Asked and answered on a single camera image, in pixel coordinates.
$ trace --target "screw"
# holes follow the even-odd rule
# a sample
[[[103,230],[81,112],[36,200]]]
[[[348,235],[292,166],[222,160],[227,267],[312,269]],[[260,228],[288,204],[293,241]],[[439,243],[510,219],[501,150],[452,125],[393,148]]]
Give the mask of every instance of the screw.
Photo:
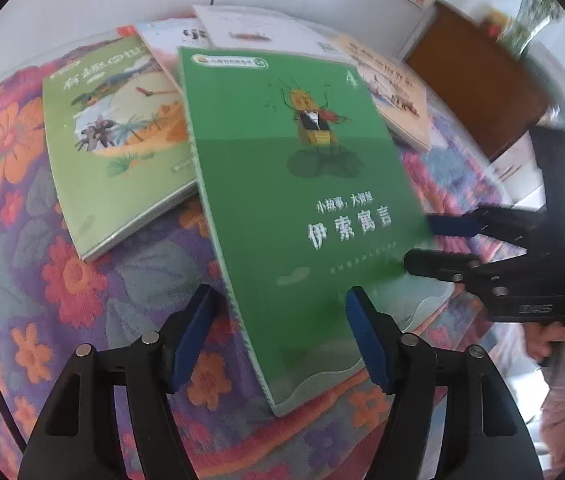
[[[76,348],[76,355],[78,357],[85,357],[89,354],[91,354],[91,345],[89,343],[83,343]]]
[[[418,344],[418,337],[413,334],[403,334],[400,337],[400,342],[405,346],[416,346]]]
[[[142,342],[145,345],[153,345],[160,339],[160,334],[158,332],[147,332],[146,334],[142,335]]]
[[[509,289],[505,286],[495,286],[491,289],[494,296],[507,296],[509,294]]]
[[[485,355],[485,351],[478,345],[471,345],[469,347],[469,355],[475,357],[476,359],[480,359]]]

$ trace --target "insect playing violin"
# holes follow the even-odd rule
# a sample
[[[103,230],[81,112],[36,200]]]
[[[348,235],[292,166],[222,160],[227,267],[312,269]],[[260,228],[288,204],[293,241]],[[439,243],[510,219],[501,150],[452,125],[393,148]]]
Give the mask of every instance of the insect playing violin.
[[[298,88],[298,84],[295,89],[287,87],[289,92],[286,94],[285,90],[282,90],[282,99],[294,111],[294,120],[298,121],[298,138],[301,143],[304,146],[315,146],[317,149],[321,146],[339,146],[338,139],[331,131],[329,123],[338,124],[348,118],[341,117],[327,109],[329,106],[327,94],[325,94],[325,104],[319,106],[309,92]]]

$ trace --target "floral fabric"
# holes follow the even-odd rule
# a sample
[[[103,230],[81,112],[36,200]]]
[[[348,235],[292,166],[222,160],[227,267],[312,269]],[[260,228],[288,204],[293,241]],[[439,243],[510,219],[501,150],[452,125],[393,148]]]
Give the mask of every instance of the floral fabric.
[[[93,264],[76,254],[45,146],[42,81],[87,50],[21,70],[0,84],[0,390],[25,438],[77,345],[127,345],[184,307],[200,282],[224,290],[197,198]],[[432,120],[447,147],[428,155],[402,149],[423,207],[460,213],[478,202],[499,202],[498,188],[464,150],[453,121],[439,113]],[[484,238],[443,244],[484,258],[499,248]],[[459,289],[421,330],[432,344],[463,348],[488,328],[480,303]],[[200,478],[309,480],[361,476],[391,400],[363,370],[275,417],[225,307],[191,380],[170,405]],[[117,411],[128,476],[142,479],[124,395],[117,395]],[[0,469],[15,479],[20,460],[0,419]]]

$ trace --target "green book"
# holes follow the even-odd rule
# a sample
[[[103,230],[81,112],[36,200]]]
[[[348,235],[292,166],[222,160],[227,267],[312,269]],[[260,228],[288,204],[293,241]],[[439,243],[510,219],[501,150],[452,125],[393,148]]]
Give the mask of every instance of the green book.
[[[182,97],[138,37],[53,73],[42,98],[51,172],[83,260],[195,192]]]
[[[345,317],[351,286],[364,286],[404,330],[450,287],[403,271],[404,253],[432,235],[353,66],[180,53],[214,248],[261,385],[282,415],[362,368]]]

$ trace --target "purple flower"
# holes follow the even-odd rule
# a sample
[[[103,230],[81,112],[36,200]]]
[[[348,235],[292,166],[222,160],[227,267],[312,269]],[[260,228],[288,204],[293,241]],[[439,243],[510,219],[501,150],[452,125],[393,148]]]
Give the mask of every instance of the purple flower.
[[[322,469],[325,466],[335,468],[343,451],[347,449],[347,443],[336,422],[332,422],[324,430],[307,431],[304,440],[312,448],[307,460],[307,465],[312,469]]]

